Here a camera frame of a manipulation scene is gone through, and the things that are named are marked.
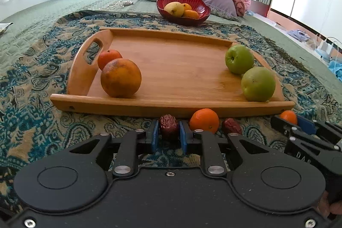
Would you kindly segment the dark red date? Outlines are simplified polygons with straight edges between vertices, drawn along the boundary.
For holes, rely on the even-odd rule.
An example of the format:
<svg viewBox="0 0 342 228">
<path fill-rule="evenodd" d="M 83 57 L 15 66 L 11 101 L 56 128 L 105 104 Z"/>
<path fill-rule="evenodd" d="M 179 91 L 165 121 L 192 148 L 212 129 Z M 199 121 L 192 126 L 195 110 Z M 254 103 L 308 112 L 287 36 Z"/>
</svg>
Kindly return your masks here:
<svg viewBox="0 0 342 228">
<path fill-rule="evenodd" d="M 163 135 L 171 135 L 178 131 L 178 122 L 176 118 L 170 114 L 161 116 L 159 123 Z"/>
<path fill-rule="evenodd" d="M 224 135 L 231 133 L 242 135 L 242 129 L 240 125 L 233 118 L 226 118 L 221 124 L 221 129 Z"/>
</svg>

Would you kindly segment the small tangerine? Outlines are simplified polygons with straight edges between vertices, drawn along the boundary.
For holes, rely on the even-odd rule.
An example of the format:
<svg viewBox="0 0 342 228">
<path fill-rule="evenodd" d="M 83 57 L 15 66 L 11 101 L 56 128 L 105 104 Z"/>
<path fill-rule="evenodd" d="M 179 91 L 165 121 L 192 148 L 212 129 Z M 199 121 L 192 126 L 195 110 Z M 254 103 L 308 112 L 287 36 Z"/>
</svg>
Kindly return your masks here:
<svg viewBox="0 0 342 228">
<path fill-rule="evenodd" d="M 196 111 L 190 118 L 189 127 L 191 130 L 204 130 L 216 134 L 220 120 L 216 112 L 209 108 Z"/>
<path fill-rule="evenodd" d="M 292 110 L 283 111 L 279 117 L 289 123 L 297 125 L 297 115 Z"/>
<path fill-rule="evenodd" d="M 122 58 L 122 55 L 119 51 L 114 49 L 109 49 L 106 51 L 102 51 L 98 58 L 97 58 L 97 64 L 100 70 L 103 70 L 103 68 L 112 60 L 115 60 L 117 58 Z"/>
</svg>

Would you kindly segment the large orange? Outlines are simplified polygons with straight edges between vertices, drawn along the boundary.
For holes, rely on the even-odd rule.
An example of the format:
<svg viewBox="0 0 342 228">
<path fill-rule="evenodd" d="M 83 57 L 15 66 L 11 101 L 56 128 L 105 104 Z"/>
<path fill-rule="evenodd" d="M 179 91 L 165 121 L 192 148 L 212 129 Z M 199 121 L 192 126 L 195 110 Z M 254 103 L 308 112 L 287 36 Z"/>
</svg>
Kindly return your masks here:
<svg viewBox="0 0 342 228">
<path fill-rule="evenodd" d="M 133 61 L 117 58 L 103 68 L 100 81 L 110 97 L 131 98 L 140 88 L 142 73 Z"/>
</svg>

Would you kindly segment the green apple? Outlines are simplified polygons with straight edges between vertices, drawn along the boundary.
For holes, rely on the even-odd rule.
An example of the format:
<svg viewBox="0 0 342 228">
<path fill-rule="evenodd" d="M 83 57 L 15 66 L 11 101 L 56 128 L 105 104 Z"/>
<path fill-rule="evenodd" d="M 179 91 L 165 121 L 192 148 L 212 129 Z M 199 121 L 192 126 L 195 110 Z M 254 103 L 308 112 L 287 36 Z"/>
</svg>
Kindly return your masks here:
<svg viewBox="0 0 342 228">
<path fill-rule="evenodd" d="M 225 63 L 230 72 L 241 75 L 253 68 L 254 55 L 246 46 L 236 44 L 226 51 Z"/>
<path fill-rule="evenodd" d="M 268 101 L 276 88 L 274 74 L 265 67 L 255 66 L 243 74 L 241 88 L 248 101 Z"/>
</svg>

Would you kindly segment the blue clothes pile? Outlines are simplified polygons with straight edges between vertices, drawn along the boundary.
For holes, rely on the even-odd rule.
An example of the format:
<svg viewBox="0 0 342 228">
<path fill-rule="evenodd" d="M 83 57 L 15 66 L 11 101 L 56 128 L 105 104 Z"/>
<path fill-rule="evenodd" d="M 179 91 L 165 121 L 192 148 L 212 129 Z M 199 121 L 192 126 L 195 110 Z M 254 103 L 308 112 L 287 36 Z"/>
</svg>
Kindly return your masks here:
<svg viewBox="0 0 342 228">
<path fill-rule="evenodd" d="M 310 40 L 310 36 L 300 29 L 289 30 L 287 34 L 300 42 L 307 42 Z"/>
</svg>

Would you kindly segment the patterned blue beige throw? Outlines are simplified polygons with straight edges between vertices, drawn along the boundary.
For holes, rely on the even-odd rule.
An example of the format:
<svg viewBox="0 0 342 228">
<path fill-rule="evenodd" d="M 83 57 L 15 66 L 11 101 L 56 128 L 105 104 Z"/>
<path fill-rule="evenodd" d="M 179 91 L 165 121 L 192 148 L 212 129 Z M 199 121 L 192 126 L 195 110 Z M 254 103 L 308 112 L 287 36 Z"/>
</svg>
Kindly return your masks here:
<svg viewBox="0 0 342 228">
<path fill-rule="evenodd" d="M 59 18 L 49 30 L 34 36 L 34 26 L 9 40 L 25 43 L 16 61 L 1 64 L 1 209 L 8 214 L 22 206 L 13 189 L 18 170 L 100 132 L 116 137 L 148 128 L 150 119 L 64 113 L 50 102 L 65 93 L 72 60 L 83 42 L 101 26 L 184 32 L 237 40 L 260 53 L 282 82 L 285 97 L 308 119 L 341 123 L 341 87 L 323 84 L 277 43 L 250 25 L 210 22 L 182 27 L 145 13 L 103 13 L 82 10 Z"/>
</svg>

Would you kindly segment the orange fruit in bowl front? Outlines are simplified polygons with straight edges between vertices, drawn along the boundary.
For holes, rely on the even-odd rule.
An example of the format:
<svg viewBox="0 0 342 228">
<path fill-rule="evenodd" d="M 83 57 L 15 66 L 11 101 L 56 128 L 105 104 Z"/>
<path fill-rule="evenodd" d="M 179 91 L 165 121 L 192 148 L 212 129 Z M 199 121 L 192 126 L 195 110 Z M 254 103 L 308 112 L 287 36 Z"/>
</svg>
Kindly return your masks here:
<svg viewBox="0 0 342 228">
<path fill-rule="evenodd" d="M 194 10 L 185 10 L 184 13 L 183 13 L 183 17 L 187 17 L 187 18 L 190 18 L 190 19 L 199 19 L 200 18 L 200 15 L 197 11 L 194 11 Z"/>
</svg>

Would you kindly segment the orange fruit in bowl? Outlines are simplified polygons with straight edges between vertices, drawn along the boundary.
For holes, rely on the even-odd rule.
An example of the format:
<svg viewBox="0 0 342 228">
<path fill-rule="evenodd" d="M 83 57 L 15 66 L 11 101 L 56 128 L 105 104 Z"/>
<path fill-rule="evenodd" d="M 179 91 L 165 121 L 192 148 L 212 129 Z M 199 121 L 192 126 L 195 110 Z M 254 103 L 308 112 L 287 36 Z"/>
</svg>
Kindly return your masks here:
<svg viewBox="0 0 342 228">
<path fill-rule="evenodd" d="M 183 3 L 182 6 L 184 7 L 184 10 L 192 10 L 191 5 L 189 5 L 188 3 Z"/>
<path fill-rule="evenodd" d="M 190 18 L 190 19 L 199 19 L 200 18 L 200 15 L 197 11 L 194 11 L 194 10 L 185 10 L 184 13 L 183 13 L 183 17 L 187 17 L 187 18 Z"/>
</svg>

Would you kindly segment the yellow mango in bowl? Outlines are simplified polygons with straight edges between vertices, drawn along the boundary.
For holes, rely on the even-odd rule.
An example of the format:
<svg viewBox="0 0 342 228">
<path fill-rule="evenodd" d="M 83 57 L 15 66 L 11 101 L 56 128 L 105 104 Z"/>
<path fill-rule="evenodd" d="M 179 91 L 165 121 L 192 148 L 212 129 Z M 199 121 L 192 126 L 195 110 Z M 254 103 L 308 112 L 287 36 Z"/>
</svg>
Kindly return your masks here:
<svg viewBox="0 0 342 228">
<path fill-rule="evenodd" d="M 180 2 L 170 2 L 164 6 L 164 11 L 174 17 L 182 17 L 184 14 L 184 5 Z"/>
</svg>

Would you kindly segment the orange fruit in bowl back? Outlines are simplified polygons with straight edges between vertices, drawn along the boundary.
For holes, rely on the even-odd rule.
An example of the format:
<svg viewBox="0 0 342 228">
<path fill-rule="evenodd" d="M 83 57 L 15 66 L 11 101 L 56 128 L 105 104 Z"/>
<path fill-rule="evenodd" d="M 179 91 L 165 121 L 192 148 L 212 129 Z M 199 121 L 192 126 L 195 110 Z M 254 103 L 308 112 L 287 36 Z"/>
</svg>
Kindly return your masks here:
<svg viewBox="0 0 342 228">
<path fill-rule="evenodd" d="M 192 10 L 191 5 L 189 5 L 188 3 L 183 3 L 182 6 L 184 7 L 184 10 Z"/>
</svg>

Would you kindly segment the red fruit bowl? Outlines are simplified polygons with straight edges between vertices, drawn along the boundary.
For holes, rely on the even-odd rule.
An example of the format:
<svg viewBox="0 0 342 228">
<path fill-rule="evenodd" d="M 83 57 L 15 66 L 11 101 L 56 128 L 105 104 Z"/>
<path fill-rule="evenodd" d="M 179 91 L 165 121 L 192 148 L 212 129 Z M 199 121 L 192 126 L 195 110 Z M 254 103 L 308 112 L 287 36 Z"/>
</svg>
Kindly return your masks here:
<svg viewBox="0 0 342 228">
<path fill-rule="evenodd" d="M 170 2 L 180 2 L 180 3 L 188 3 L 191 5 L 192 10 L 197 11 L 200 15 L 199 19 L 190 19 L 187 17 L 174 17 L 170 15 L 168 12 L 164 11 L 164 6 Z M 202 0 L 157 0 L 156 6 L 160 15 L 170 21 L 171 23 L 176 23 L 178 25 L 185 26 L 198 26 L 202 24 L 207 18 L 210 16 L 210 8 L 202 1 Z"/>
</svg>

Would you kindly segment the green quilted bedspread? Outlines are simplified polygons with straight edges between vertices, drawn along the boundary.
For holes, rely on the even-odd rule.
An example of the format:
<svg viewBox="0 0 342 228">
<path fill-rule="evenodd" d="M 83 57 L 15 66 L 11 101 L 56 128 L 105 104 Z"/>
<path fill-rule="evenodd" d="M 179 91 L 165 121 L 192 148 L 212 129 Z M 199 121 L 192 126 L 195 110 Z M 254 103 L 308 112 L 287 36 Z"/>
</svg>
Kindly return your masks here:
<svg viewBox="0 0 342 228">
<path fill-rule="evenodd" d="M 7 71 L 27 48 L 52 28 L 59 18 L 70 13 L 80 10 L 157 12 L 156 4 L 151 1 L 133 0 L 134 4 L 128 7 L 119 5 L 119 1 L 129 0 L 51 0 L 3 19 L 3 22 L 11 25 L 1 36 L 1 70 Z M 248 25 L 262 36 L 273 40 L 289 56 L 301 62 L 338 102 L 341 101 L 341 81 L 316 57 L 316 52 L 254 16 L 245 16 L 236 24 Z"/>
</svg>

